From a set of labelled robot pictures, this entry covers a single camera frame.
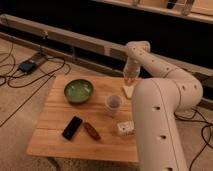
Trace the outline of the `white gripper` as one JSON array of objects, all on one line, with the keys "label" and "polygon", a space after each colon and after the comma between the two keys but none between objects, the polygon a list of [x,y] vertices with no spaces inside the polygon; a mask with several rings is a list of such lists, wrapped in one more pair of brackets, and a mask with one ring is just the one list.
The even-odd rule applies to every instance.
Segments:
[{"label": "white gripper", "polygon": [[136,78],[139,76],[139,74],[140,74],[139,63],[134,59],[128,59],[123,69],[124,82],[126,84],[133,84]]}]

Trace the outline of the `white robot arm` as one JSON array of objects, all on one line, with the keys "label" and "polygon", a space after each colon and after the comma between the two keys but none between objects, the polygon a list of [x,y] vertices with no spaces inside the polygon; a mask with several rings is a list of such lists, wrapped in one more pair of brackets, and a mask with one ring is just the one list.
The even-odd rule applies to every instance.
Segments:
[{"label": "white robot arm", "polygon": [[174,113],[196,106],[203,88],[192,74],[150,53],[147,41],[125,45],[124,78],[134,80],[145,69],[150,76],[138,81],[131,103],[141,171],[189,171]]}]

